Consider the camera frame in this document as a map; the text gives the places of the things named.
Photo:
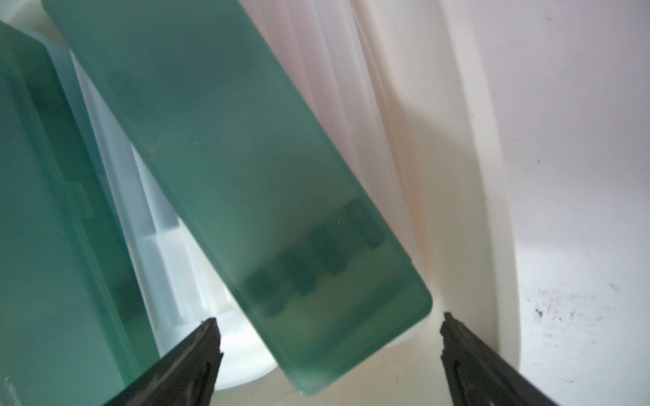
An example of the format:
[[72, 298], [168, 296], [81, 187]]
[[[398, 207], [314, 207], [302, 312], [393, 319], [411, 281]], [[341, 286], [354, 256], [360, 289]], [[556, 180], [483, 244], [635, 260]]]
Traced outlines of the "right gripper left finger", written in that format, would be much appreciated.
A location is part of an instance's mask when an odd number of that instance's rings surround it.
[[223, 359], [215, 318], [203, 321], [108, 405], [208, 405]]

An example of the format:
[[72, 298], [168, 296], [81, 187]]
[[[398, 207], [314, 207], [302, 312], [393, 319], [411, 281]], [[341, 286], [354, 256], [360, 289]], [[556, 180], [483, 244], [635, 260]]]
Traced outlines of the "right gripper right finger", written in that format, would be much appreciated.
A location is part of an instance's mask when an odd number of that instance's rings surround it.
[[555, 404], [449, 312], [440, 333], [453, 405]]

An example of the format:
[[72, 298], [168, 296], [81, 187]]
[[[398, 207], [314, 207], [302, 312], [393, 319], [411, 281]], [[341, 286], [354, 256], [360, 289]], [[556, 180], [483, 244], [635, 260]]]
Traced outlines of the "dark green pencil case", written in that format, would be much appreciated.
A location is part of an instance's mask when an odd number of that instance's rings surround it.
[[294, 388], [424, 319], [411, 258], [237, 1], [43, 5]]
[[1, 400], [102, 405], [158, 353], [117, 219], [47, 47], [1, 27]]

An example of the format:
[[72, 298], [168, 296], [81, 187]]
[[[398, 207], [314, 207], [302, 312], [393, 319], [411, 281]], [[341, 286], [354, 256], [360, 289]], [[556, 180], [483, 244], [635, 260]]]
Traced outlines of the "white plastic storage box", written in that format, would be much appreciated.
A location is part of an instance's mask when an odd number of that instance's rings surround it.
[[449, 405], [440, 327], [452, 313], [511, 365], [520, 305], [504, 160], [464, 1], [248, 1], [245, 8], [318, 113], [324, 61], [306, 39], [336, 24], [364, 55], [360, 71], [382, 120], [412, 230], [410, 251], [433, 294], [429, 318], [335, 384], [306, 397], [273, 371], [218, 392], [216, 405]]

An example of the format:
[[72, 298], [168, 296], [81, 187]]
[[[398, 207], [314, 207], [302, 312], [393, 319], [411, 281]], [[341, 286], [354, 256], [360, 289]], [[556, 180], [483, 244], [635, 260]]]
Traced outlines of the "clear frosted pencil case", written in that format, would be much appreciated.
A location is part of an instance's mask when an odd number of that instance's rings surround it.
[[157, 350], [167, 355], [214, 317], [224, 354], [215, 388], [264, 377], [277, 363], [184, 222], [171, 207], [115, 116], [72, 53], [35, 30], [43, 44], [120, 222]]
[[348, 1], [245, 1], [301, 96], [418, 270], [421, 252]]

